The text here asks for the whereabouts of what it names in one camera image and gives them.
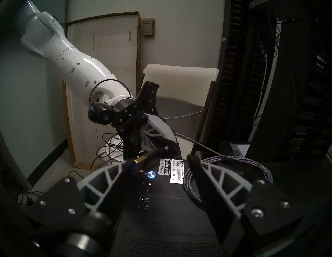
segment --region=chair backrest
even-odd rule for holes
[[[179,67],[149,64],[143,71],[145,81],[159,84],[157,97],[175,99],[204,107],[212,81],[217,80],[215,68]]]
[[[146,81],[158,84],[156,109],[159,116],[168,118],[166,123],[175,132],[195,138],[209,89],[218,74],[215,68],[149,64],[143,71],[142,85]]]

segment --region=white chair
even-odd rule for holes
[[[174,132],[200,139],[218,74],[216,68],[149,64],[143,71],[142,85],[151,81],[160,86],[156,109]],[[178,142],[186,159],[193,144],[180,138]]]

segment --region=cardboard panel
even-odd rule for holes
[[[139,15],[120,15],[82,21],[68,26],[68,40],[81,52],[102,62],[136,95],[137,25]],[[66,88],[68,119],[75,166],[90,168],[96,151],[104,146],[104,133],[116,133],[111,125],[88,119],[88,107]]]

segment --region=floor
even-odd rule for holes
[[[52,186],[54,186],[60,179],[67,177],[72,171],[76,171],[82,177],[87,177],[90,171],[87,169],[77,169],[73,168],[70,160],[70,155],[67,150],[60,156],[59,159],[53,163],[53,165],[45,172],[45,174],[38,180],[35,186],[30,190],[30,192],[41,191],[46,192]],[[76,173],[72,172],[70,174],[75,178],[76,182],[82,180],[82,178]]]

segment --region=white label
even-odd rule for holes
[[[171,160],[170,159],[161,159],[159,164],[159,175],[169,176],[171,169]]]
[[[183,160],[172,160],[171,183],[182,184],[184,175]]]

